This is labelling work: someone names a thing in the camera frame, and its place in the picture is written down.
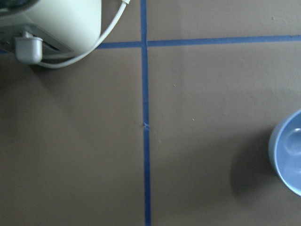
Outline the cream white toaster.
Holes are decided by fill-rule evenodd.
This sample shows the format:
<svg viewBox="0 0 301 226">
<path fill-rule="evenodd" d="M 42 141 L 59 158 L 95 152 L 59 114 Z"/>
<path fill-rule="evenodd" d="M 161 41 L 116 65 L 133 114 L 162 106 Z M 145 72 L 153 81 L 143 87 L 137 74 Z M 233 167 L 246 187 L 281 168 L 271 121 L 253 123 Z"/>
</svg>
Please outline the cream white toaster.
<svg viewBox="0 0 301 226">
<path fill-rule="evenodd" d="M 13 50 L 24 32 L 41 38 L 46 54 L 79 55 L 96 43 L 101 31 L 100 0 L 30 0 L 0 10 L 0 47 Z"/>
</svg>

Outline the blue bowl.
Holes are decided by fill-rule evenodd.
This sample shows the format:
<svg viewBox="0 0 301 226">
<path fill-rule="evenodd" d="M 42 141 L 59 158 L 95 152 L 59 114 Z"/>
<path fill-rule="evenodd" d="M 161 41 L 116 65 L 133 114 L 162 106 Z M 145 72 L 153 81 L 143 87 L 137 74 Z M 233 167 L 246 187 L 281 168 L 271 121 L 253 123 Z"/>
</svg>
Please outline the blue bowl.
<svg viewBox="0 0 301 226">
<path fill-rule="evenodd" d="M 301 195 L 301 111 L 286 116 L 272 130 L 268 145 L 269 161 L 281 182 Z"/>
</svg>

